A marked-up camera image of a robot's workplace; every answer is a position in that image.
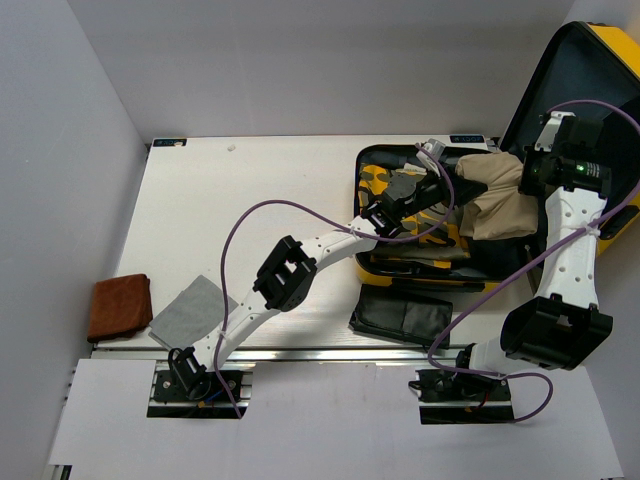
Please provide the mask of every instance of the black pouch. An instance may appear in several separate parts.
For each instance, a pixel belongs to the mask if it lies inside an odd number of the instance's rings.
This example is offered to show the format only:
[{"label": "black pouch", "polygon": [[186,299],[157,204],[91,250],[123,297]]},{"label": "black pouch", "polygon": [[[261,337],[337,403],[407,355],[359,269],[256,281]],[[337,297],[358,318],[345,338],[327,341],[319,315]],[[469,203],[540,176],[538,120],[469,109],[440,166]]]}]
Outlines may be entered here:
[{"label": "black pouch", "polygon": [[[429,346],[449,325],[452,313],[452,303],[415,290],[362,285],[349,325],[355,332]],[[441,346],[449,346],[449,337]]]}]

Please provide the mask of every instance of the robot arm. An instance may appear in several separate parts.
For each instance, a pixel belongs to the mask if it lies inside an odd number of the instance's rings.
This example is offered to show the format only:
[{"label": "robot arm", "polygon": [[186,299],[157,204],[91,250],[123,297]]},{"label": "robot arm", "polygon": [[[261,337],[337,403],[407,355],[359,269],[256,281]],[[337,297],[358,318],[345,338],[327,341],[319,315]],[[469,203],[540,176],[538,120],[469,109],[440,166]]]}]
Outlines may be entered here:
[{"label": "robot arm", "polygon": [[[547,248],[600,218],[607,204],[611,172],[590,161],[600,129],[597,122],[553,112],[527,154],[520,190],[540,195],[555,188],[545,204]],[[613,324],[598,311],[598,235],[591,231],[549,256],[534,298],[507,316],[500,337],[468,347],[458,366],[503,374],[532,364],[571,370],[591,354]]]},{"label": "robot arm", "polygon": [[[437,159],[443,145],[435,140],[430,142],[425,148]],[[427,163],[427,170],[437,168],[424,157],[418,158]],[[485,185],[474,184],[477,182],[466,182],[467,197],[486,190]],[[395,236],[404,218],[448,199],[445,185],[439,174],[397,175],[379,198],[346,225],[348,231],[334,230],[302,242],[291,236],[281,239],[258,270],[253,288],[230,313],[226,330],[216,328],[177,356],[173,356],[173,350],[170,352],[170,369],[185,392],[191,395],[198,390],[206,372],[214,369],[215,350],[221,335],[218,366],[265,321],[304,301],[318,271],[357,253],[373,250],[377,238]]]}]

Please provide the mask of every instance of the yellow patterned fabric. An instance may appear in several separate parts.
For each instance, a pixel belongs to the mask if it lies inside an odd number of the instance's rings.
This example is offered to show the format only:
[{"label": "yellow patterned fabric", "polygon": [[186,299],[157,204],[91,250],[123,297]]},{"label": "yellow patterned fabric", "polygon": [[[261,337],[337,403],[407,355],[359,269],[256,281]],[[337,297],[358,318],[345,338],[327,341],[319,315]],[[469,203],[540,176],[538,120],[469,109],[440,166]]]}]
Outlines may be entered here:
[{"label": "yellow patterned fabric", "polygon": [[[358,202],[360,211],[384,192],[394,175],[423,175],[416,172],[399,172],[377,165],[361,165],[358,180]],[[446,212],[442,204],[407,217],[402,222],[398,238],[418,235],[438,223]],[[409,245],[386,245],[373,250],[376,262],[414,261],[438,269],[451,269],[451,260],[468,258],[468,246],[460,237],[458,226],[445,222],[419,242]]]}]

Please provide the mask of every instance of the suitcase lid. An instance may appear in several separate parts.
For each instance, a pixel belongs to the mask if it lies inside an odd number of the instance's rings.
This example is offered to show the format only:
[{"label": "suitcase lid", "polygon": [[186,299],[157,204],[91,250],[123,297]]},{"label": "suitcase lid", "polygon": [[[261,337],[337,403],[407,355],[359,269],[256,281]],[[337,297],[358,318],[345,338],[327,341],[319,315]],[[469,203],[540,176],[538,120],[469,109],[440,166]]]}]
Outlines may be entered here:
[{"label": "suitcase lid", "polygon": [[[572,22],[558,30],[507,128],[501,150],[524,160],[524,147],[542,131],[540,116],[559,103],[578,99],[611,103],[640,121],[640,46],[619,28]],[[612,170],[608,211],[640,179],[640,137],[624,119],[604,108],[578,105],[566,110],[604,121],[597,161]]]}]

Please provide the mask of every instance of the open suitcase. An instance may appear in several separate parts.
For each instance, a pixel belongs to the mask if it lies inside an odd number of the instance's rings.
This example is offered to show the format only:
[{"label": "open suitcase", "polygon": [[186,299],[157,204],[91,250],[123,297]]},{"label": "open suitcase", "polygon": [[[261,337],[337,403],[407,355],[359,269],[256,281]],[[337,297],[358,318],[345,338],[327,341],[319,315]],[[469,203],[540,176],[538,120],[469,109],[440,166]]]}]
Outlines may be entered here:
[{"label": "open suitcase", "polygon": [[[616,27],[573,22],[551,39],[527,87],[499,149],[524,160],[524,147],[533,144],[542,125],[540,116],[559,103],[575,99],[603,100],[640,121],[640,46]],[[571,108],[578,116],[599,118],[604,127],[597,162],[612,169],[612,191],[605,211],[616,206],[640,179],[640,138],[617,115],[597,106]],[[356,161],[354,212],[359,214],[372,195],[380,194],[389,175],[405,163],[419,165],[412,145],[375,145]],[[441,161],[455,164],[463,155],[486,153],[447,147]],[[488,291],[528,259],[545,249],[547,219],[539,202],[535,234],[507,240],[479,240],[460,236],[457,215],[440,230],[421,239],[419,253],[398,256],[394,247],[357,255],[358,273],[365,284],[432,291]],[[635,220],[640,198],[601,225],[599,253]],[[433,225],[444,207],[425,210],[403,222],[416,234]]]}]

